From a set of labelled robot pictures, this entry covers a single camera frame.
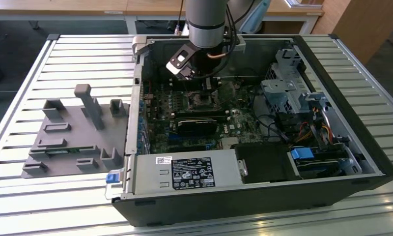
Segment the sticker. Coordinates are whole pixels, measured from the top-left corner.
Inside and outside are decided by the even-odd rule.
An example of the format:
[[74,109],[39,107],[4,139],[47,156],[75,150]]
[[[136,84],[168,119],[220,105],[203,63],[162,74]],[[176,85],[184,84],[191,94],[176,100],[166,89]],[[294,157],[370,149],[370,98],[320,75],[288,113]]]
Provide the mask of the sticker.
[[171,160],[174,189],[208,188],[216,186],[211,157]]
[[172,157],[171,156],[159,156],[156,157],[156,164],[171,164],[172,163]]
[[106,11],[106,14],[124,14],[123,11]]

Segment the grey plastic base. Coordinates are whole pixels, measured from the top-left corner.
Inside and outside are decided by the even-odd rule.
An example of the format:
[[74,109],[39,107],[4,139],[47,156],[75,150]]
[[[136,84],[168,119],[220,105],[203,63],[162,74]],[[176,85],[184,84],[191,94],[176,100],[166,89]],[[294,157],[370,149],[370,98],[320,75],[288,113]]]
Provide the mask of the grey plastic base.
[[[116,105],[124,107],[122,111],[126,115],[111,111]],[[120,101],[115,101],[112,107],[100,106],[104,123],[104,129],[100,130],[96,130],[84,106],[64,107],[56,100],[48,101],[44,108],[52,106],[54,116],[50,117],[54,119],[50,120],[48,116],[44,119],[22,177],[104,173],[122,168],[128,104],[120,105]]]

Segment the grey 3d printed holder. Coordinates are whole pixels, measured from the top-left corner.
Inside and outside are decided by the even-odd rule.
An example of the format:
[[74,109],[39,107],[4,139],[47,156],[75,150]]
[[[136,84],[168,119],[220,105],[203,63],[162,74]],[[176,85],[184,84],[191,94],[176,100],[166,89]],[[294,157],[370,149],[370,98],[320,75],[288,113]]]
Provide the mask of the grey 3d printed holder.
[[84,106],[47,100],[43,121],[23,178],[104,173],[124,164],[128,104],[120,99],[99,105],[91,85],[78,85]]

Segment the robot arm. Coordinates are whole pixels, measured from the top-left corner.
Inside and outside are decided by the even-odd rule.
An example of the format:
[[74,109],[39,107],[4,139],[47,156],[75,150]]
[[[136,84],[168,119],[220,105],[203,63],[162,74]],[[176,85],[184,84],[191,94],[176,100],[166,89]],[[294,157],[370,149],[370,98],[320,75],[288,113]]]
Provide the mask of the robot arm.
[[[240,30],[254,33],[264,18],[271,0],[247,0],[246,2],[231,0],[230,4],[228,2],[230,0],[187,0],[191,43],[183,45],[166,66],[179,79],[208,78],[226,67],[230,57],[223,62],[220,59],[232,53],[239,43],[231,8],[236,15],[248,15],[246,19],[239,18],[243,20]],[[242,8],[243,3],[247,3],[250,8]],[[224,40],[227,23],[231,37]],[[226,53],[223,53],[224,46],[230,47]]]

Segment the blue plastic tab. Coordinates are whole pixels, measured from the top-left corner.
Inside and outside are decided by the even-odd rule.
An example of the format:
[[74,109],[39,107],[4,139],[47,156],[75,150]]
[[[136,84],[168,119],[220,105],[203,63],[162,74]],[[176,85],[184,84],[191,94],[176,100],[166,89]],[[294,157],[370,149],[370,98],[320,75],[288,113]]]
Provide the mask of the blue plastic tab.
[[107,183],[119,183],[119,173],[107,175]]
[[314,152],[308,147],[303,147],[303,148],[295,148],[291,151],[291,155],[294,156],[294,159],[312,159],[315,158]]

